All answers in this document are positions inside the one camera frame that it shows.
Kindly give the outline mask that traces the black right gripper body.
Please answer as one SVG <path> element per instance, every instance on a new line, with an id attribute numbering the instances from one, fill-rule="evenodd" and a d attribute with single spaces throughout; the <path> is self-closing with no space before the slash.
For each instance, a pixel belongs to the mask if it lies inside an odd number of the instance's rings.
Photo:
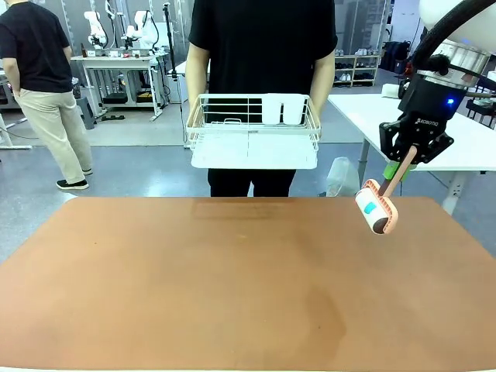
<path id="1" fill-rule="evenodd" d="M 451 146 L 454 139 L 446 134 L 447 122 L 465 95 L 465 88 L 414 76 L 398 106 L 402 111 L 398 143 L 406 147 Z"/>

